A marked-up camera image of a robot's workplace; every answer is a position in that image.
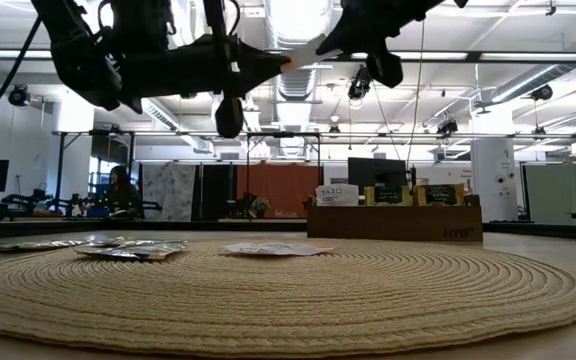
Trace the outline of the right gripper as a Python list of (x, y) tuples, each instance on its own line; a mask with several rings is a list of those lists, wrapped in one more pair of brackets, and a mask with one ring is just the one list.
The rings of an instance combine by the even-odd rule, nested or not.
[(401, 58), (386, 39), (400, 35), (411, 22), (421, 22), (445, 0), (342, 0), (342, 16), (316, 49), (317, 55), (365, 53), (372, 78), (393, 88), (403, 80)]

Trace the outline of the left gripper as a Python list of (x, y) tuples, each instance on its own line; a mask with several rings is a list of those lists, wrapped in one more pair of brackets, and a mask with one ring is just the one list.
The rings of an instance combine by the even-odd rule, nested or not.
[[(209, 34), (173, 50), (128, 53), (120, 62), (121, 100), (213, 92), (223, 96), (215, 113), (217, 132), (234, 138), (243, 127), (241, 97), (282, 73), (288, 56), (239, 42), (227, 29), (224, 0), (202, 0)], [(246, 65), (238, 75), (238, 60)]]

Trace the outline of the white and orange tea packet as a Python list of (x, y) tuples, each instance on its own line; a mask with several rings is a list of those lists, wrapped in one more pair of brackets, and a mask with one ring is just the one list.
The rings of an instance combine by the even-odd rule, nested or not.
[(287, 53), (287, 57), (290, 59), (290, 61), (281, 66), (281, 72), (287, 73), (295, 71), (304, 66), (310, 66), (319, 61), (323, 61), (326, 58), (340, 55), (342, 53), (341, 50), (333, 50), (320, 55), (316, 53), (316, 50), (324, 42), (325, 38), (325, 34), (320, 34), (307, 43), (298, 45), (296, 48), (289, 51)]
[(316, 189), (317, 206), (357, 206), (359, 188), (357, 185), (336, 183), (318, 186)]
[(313, 256), (332, 250), (333, 247), (318, 247), (300, 243), (239, 243), (223, 246), (220, 253), (259, 256)]

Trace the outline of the wooden tea organizer box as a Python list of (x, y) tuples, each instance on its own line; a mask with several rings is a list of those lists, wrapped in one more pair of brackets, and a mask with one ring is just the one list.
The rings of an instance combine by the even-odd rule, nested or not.
[(310, 238), (407, 242), (481, 242), (477, 202), (468, 206), (313, 206), (307, 211)]

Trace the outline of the black metal gantry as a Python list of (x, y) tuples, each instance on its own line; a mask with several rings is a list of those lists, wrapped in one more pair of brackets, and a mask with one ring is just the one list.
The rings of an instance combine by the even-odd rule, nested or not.
[(55, 194), (50, 202), (54, 210), (58, 213), (61, 211), (61, 207), (66, 208), (69, 205), (67, 200), (60, 198), (61, 196), (61, 186), (63, 179), (63, 166), (64, 166), (64, 156), (65, 150), (69, 145), (72, 145), (81, 136), (89, 137), (106, 137), (110, 139), (112, 136), (127, 135), (130, 139), (127, 156), (127, 172), (131, 174), (134, 162), (134, 147), (136, 146), (136, 132), (135, 131), (123, 131), (115, 128), (114, 130), (102, 130), (102, 129), (92, 129), (89, 131), (78, 131), (78, 132), (67, 132), (67, 131), (53, 131), (53, 135), (59, 137), (59, 153), (58, 153), (58, 165), (57, 165), (57, 177), (55, 185)]
[[(319, 186), (323, 184), (321, 164), (322, 135), (318, 132), (260, 131), (245, 136), (245, 165), (303, 164), (319, 169)], [(313, 196), (304, 203), (308, 211)], [(302, 220), (305, 218), (269, 218), (271, 220)]]

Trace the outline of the black partition panel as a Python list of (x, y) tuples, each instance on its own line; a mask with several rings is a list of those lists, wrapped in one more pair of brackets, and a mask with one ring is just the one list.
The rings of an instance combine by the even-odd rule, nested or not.
[(202, 219), (225, 218), (232, 188), (230, 165), (207, 165), (203, 172)]

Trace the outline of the background potted plant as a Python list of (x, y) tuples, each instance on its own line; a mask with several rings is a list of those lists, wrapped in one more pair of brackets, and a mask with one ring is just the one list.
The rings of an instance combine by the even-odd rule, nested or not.
[(269, 209), (270, 205), (267, 199), (256, 197), (250, 204), (249, 213), (254, 218), (264, 218)]

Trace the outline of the patterned grey curtain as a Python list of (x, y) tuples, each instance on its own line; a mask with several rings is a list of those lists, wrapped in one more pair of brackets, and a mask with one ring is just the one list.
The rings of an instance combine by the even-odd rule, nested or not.
[(144, 164), (144, 202), (156, 202), (161, 210), (145, 210), (145, 219), (156, 222), (189, 222), (192, 217), (196, 167), (168, 162)]

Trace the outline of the person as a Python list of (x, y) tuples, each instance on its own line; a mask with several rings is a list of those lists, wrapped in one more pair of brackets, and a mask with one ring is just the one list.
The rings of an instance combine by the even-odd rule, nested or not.
[(110, 216), (136, 218), (140, 215), (139, 195), (130, 182), (125, 166), (118, 165), (111, 169), (106, 201)]

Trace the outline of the white pillar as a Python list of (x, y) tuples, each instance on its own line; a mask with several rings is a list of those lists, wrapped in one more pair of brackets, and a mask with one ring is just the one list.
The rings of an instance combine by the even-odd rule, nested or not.
[(479, 196), (482, 220), (517, 220), (517, 174), (512, 140), (474, 140), (471, 146), (471, 164), (472, 190)]

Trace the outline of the round woven placemat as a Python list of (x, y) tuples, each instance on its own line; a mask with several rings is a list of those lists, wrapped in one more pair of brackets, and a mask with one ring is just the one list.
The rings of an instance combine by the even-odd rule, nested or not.
[(323, 358), (461, 345), (576, 322), (576, 273), (480, 248), (337, 240), (314, 256), (162, 261), (72, 249), (0, 262), (0, 334), (212, 358)]

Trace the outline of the orange partition wall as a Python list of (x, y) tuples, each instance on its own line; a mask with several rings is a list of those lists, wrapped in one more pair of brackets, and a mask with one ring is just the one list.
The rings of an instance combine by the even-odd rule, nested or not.
[(237, 198), (245, 193), (265, 199), (265, 218), (306, 218), (304, 203), (319, 186), (319, 169), (303, 164), (238, 165)]

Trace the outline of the grey partition wall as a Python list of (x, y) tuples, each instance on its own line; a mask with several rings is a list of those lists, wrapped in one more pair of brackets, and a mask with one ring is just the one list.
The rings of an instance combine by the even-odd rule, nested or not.
[(576, 164), (525, 165), (524, 178), (532, 222), (576, 225)]

